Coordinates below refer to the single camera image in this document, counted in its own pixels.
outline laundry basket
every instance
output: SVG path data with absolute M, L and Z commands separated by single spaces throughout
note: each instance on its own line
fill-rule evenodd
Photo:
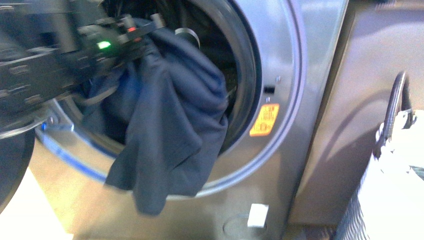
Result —
M 411 109 L 408 77 L 401 72 L 369 164 L 333 239 L 424 239 L 423 166 L 424 111 Z

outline front-load washing machine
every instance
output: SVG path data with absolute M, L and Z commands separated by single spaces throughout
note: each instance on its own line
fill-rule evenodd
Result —
M 122 142 L 85 129 L 72 98 L 52 101 L 55 120 L 36 130 L 38 139 L 64 168 L 82 173 L 52 183 L 65 230 L 91 239 L 281 239 L 347 2 L 104 1 L 110 15 L 159 12 L 169 28 L 195 33 L 200 50 L 225 74 L 228 132 L 197 196 L 169 196 L 162 213 L 148 217 L 137 213 L 130 194 L 96 183 L 105 180 Z M 78 187 L 86 181 L 93 184 Z M 251 212 L 253 204 L 268 209 Z M 263 226 L 248 226 L 255 220 Z

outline yellow sticker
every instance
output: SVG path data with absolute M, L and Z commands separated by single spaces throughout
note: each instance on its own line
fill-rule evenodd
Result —
M 250 130 L 251 137 L 267 136 L 271 133 L 276 122 L 279 104 L 265 104 L 260 108 L 259 116 Z

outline laundry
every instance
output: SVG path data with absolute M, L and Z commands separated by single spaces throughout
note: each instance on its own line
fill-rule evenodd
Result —
M 227 90 L 222 72 L 172 31 L 143 41 L 139 62 L 92 80 L 89 97 L 119 86 L 84 110 L 82 124 L 124 139 L 105 183 L 132 191 L 141 213 L 158 215 L 168 195 L 195 196 L 206 183 L 227 132 Z

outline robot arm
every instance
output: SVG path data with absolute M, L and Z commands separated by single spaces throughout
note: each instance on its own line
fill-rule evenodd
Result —
M 0 2 L 0 132 L 94 75 L 139 58 L 142 37 L 164 26 L 158 15 L 137 27 L 130 15 L 111 18 L 99 8 L 87 0 Z M 87 17 L 90 9 L 98 14 Z M 36 31 L 24 38 L 16 26 Z

